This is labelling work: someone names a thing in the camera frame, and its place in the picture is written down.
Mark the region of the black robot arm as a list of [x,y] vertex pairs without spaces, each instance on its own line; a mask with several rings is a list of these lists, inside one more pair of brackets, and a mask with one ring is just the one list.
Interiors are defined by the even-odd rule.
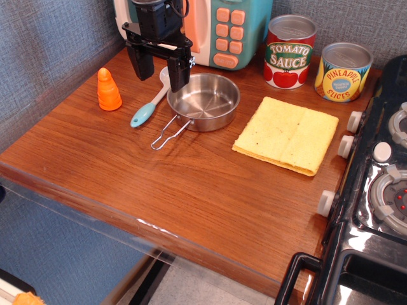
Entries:
[[150,78],[155,57],[167,61],[170,87],[178,92],[190,81],[190,70],[195,64],[191,54],[193,42],[182,32],[183,19],[189,9],[182,12],[181,1],[134,1],[137,23],[124,23],[128,56],[137,77]]

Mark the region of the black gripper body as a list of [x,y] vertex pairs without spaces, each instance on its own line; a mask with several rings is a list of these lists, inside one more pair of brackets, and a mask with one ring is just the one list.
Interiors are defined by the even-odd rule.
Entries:
[[190,12],[189,1],[133,1],[132,4],[138,22],[122,25],[127,41],[144,45],[156,57],[164,55],[164,44],[175,47],[175,56],[191,55],[193,43],[181,32]]

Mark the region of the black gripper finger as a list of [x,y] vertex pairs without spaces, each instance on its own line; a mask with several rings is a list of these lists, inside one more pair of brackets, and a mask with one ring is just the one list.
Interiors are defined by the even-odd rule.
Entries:
[[147,48],[142,44],[131,44],[126,42],[128,56],[137,77],[141,80],[147,80],[155,71],[153,56],[148,53]]
[[178,92],[190,81],[192,56],[187,54],[183,57],[169,57],[167,59],[167,67],[171,90],[172,92]]

